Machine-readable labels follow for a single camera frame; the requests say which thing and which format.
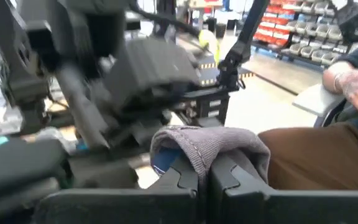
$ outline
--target yellow object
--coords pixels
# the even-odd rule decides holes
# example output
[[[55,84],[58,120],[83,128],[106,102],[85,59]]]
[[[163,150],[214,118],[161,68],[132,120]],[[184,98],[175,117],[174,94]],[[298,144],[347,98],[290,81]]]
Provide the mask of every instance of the yellow object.
[[[201,30],[198,36],[198,41],[200,42],[201,47],[206,47],[208,45],[209,51],[211,51],[214,55],[214,61],[217,65],[219,63],[219,55],[221,50],[215,35],[209,30]]]

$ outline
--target black metal arm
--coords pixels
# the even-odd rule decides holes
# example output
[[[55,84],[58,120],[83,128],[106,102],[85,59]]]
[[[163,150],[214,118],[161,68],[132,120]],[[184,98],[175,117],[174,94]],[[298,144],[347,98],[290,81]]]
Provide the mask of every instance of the black metal arm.
[[[230,49],[229,53],[227,53],[226,58],[218,65],[221,71],[218,76],[220,85],[228,88],[238,88],[238,67],[250,58],[252,38],[269,2],[270,0],[260,0],[254,1],[252,4],[238,40]]]

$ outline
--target chair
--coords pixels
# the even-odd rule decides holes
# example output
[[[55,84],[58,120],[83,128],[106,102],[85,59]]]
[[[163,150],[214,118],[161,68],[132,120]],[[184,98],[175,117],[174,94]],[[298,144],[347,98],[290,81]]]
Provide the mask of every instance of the chair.
[[[322,84],[317,84],[301,92],[292,105],[316,115],[314,127],[317,128],[330,125],[346,102],[344,96],[332,94]]]

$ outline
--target shelving unit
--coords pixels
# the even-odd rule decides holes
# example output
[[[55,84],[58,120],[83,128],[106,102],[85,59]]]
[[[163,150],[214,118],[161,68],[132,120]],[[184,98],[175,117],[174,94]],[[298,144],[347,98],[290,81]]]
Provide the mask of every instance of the shelving unit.
[[[325,2],[325,0],[272,0],[254,36],[252,45],[256,50],[265,49],[275,53],[276,58],[280,60],[287,58],[289,61],[300,60],[320,67],[329,66],[330,61],[333,61],[335,57],[340,56],[340,54],[347,54],[352,44],[343,42],[339,34],[335,39],[333,35],[328,36],[329,30],[333,30],[334,32],[336,29],[336,20],[333,10],[328,6],[323,8],[317,7],[315,9],[317,4],[322,6]],[[283,17],[288,19],[287,24],[280,22],[284,21],[280,19]],[[319,35],[322,36],[318,36],[314,30],[307,32],[302,29],[296,29],[294,26],[289,26],[290,23],[292,23],[292,25],[295,23],[299,24],[299,27],[304,25],[305,28],[308,26],[320,26],[321,28],[325,28],[323,26],[327,25],[328,30],[326,35],[319,33]],[[276,41],[277,36],[275,33],[277,30],[286,30],[288,32],[287,36],[282,36],[284,38],[282,38],[280,43]],[[318,59],[316,57],[314,57],[315,60],[312,60],[311,54],[305,54],[305,57],[302,57],[300,49],[303,47],[312,49],[310,52],[313,53],[320,50],[320,52],[316,52],[315,54],[326,55],[329,60],[325,60],[324,63],[316,61]]]

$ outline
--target white bin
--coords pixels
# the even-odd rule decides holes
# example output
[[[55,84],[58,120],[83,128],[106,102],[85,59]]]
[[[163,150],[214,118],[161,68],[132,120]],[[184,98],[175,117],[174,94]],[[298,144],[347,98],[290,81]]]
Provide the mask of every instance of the white bin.
[[[338,26],[332,26],[328,31],[328,38],[332,40],[342,40],[342,33]]]
[[[319,37],[326,38],[328,36],[329,26],[326,24],[320,24],[317,27],[316,34]]]
[[[302,12],[305,13],[311,13],[314,7],[314,3],[313,2],[304,2],[302,4],[301,10]]]
[[[314,22],[309,23],[306,27],[306,34],[310,35],[310,36],[315,36],[317,35],[317,24],[315,24]]]
[[[306,46],[301,49],[301,56],[305,58],[310,58],[311,54],[317,50],[318,47]]]
[[[312,61],[315,62],[321,62],[323,56],[327,53],[326,50],[315,50],[312,54],[311,54],[311,59]]]
[[[289,30],[291,32],[295,32],[295,26],[298,23],[298,21],[291,21],[288,22],[287,25],[285,26],[286,30]]]
[[[294,2],[293,4],[284,4],[283,9],[291,9],[295,12],[300,12],[302,9],[302,3],[301,1]]]
[[[301,53],[302,48],[306,46],[307,44],[301,44],[301,43],[293,44],[290,47],[290,52],[291,54],[299,55]]]
[[[314,11],[316,14],[324,14],[327,8],[328,8],[327,2],[317,2],[314,5]]]
[[[308,24],[306,22],[296,23],[296,26],[295,26],[296,32],[299,34],[305,34],[307,25]]]
[[[323,55],[321,58],[321,63],[325,65],[331,65],[341,54],[334,53],[334,52],[328,52]]]

